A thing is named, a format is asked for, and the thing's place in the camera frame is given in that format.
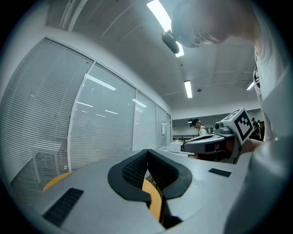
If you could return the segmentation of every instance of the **yellow part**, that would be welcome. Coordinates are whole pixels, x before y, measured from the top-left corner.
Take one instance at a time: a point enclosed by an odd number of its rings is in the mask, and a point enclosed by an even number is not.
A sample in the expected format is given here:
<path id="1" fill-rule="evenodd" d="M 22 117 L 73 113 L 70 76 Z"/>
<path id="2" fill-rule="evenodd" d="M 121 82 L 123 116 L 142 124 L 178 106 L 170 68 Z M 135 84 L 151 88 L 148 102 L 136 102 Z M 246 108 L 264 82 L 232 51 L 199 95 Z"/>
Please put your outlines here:
<path id="1" fill-rule="evenodd" d="M 65 177 L 67 177 L 69 174 L 71 174 L 71 172 L 66 172 L 64 174 L 61 174 L 57 177 L 55 177 L 53 180 L 51 180 L 43 189 L 42 193 L 45 192 L 48 188 L 50 188 L 52 185 L 56 184 L 57 182 L 59 182 L 60 180 L 64 179 Z"/>
<path id="2" fill-rule="evenodd" d="M 43 189 L 42 193 L 44 193 L 48 188 L 50 188 L 52 185 L 56 184 L 60 180 L 64 179 L 67 177 L 71 172 L 67 172 L 64 174 L 61 174 L 58 177 L 55 177 L 52 179 Z M 142 184 L 142 190 L 144 192 L 147 192 L 151 195 L 151 205 L 150 205 L 150 212 L 152 215 L 155 217 L 157 221 L 160 219 L 160 212 L 161 212 L 161 205 L 162 205 L 162 200 L 161 196 L 156 190 L 156 188 L 146 179 L 144 179 L 143 184 Z"/>
<path id="3" fill-rule="evenodd" d="M 146 179 L 143 181 L 142 190 L 151 195 L 150 212 L 157 221 L 160 219 L 162 200 L 156 188 Z"/>

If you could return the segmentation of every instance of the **cap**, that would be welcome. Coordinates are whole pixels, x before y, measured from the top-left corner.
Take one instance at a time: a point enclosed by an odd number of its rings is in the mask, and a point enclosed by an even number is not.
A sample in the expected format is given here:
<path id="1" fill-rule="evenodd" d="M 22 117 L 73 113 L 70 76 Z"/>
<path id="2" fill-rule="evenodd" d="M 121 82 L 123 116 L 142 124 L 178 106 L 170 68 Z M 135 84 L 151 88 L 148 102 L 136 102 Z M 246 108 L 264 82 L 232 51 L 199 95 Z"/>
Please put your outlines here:
<path id="1" fill-rule="evenodd" d="M 198 118 L 194 118 L 191 123 L 189 123 L 189 126 L 192 127 L 194 125 L 196 125 L 198 122 L 200 122 L 200 120 Z"/>

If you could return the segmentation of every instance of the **ceiling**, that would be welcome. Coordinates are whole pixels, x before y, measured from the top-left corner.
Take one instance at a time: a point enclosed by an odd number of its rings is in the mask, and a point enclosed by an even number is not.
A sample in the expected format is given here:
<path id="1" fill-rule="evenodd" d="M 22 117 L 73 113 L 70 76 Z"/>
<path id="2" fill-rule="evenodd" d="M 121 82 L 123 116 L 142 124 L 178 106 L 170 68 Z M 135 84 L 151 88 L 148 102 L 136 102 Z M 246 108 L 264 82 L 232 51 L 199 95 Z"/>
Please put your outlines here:
<path id="1" fill-rule="evenodd" d="M 254 90 L 246 91 L 255 66 L 250 44 L 230 38 L 221 45 L 184 47 L 185 55 L 177 58 L 161 39 L 163 28 L 147 7 L 150 1 L 76 0 L 72 12 L 83 8 L 72 30 L 101 43 L 152 86 L 171 108 L 180 103 L 198 106 L 199 100 L 212 106 L 244 99 L 257 101 Z M 67 2 L 50 1 L 47 25 L 60 27 Z M 160 2 L 171 16 L 179 0 Z M 71 17 L 64 30 L 68 30 Z M 191 80 L 191 100 L 187 100 L 185 80 Z"/>

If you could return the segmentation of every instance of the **fluorescent ceiling light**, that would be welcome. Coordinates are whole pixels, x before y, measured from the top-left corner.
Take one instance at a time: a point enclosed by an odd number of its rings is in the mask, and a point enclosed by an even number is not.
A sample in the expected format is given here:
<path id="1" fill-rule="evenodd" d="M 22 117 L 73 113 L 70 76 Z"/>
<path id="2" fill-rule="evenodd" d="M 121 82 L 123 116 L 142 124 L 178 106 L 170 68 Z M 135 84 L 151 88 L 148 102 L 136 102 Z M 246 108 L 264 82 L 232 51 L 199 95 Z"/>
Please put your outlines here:
<path id="1" fill-rule="evenodd" d="M 159 0 L 149 2 L 147 7 L 152 11 L 165 32 L 171 29 L 171 19 Z M 182 45 L 177 44 L 179 45 L 179 53 L 176 54 L 176 57 L 180 57 L 184 55 L 184 51 Z"/>
<path id="2" fill-rule="evenodd" d="M 141 103 L 140 101 L 138 100 L 135 100 L 135 99 L 132 99 L 134 102 L 136 102 L 138 105 L 141 105 L 142 107 L 146 107 L 145 104 Z"/>
<path id="3" fill-rule="evenodd" d="M 255 84 L 254 84 L 254 82 L 252 81 L 251 84 L 247 87 L 246 90 L 250 90 L 254 85 L 255 85 Z"/>
<path id="4" fill-rule="evenodd" d="M 184 81 L 186 93 L 188 98 L 192 98 L 191 82 L 190 80 Z"/>
<path id="5" fill-rule="evenodd" d="M 82 103 L 82 102 L 80 102 L 80 101 L 77 101 L 77 103 L 78 103 L 78 104 L 82 104 L 82 105 L 85 105 L 85 106 L 93 107 L 93 106 L 91 106 L 91 105 L 89 105 L 89 104 L 86 104 L 86 103 Z"/>
<path id="6" fill-rule="evenodd" d="M 98 114 L 96 114 L 96 115 L 98 115 Z M 104 116 L 104 115 L 98 115 L 98 116 L 106 117 L 106 116 Z"/>
<path id="7" fill-rule="evenodd" d="M 118 115 L 118 113 L 115 113 L 115 112 L 111 112 L 111 111 L 107 111 L 107 110 L 105 110 L 106 112 L 109 112 L 109 113 L 113 113 L 113 114 L 115 114 L 115 115 Z"/>
<path id="8" fill-rule="evenodd" d="M 92 81 L 94 81 L 94 82 L 96 82 L 96 83 L 98 83 L 98 84 L 100 84 L 100 85 L 102 85 L 102 86 L 104 86 L 104 87 L 106 87 L 106 88 L 108 88 L 110 90 L 114 91 L 116 89 L 113 86 L 108 85 L 107 83 L 105 83 L 105 82 L 103 82 L 101 80 L 98 80 L 97 78 L 94 78 L 93 76 L 91 76 L 89 74 L 87 74 L 87 79 L 92 80 Z"/>

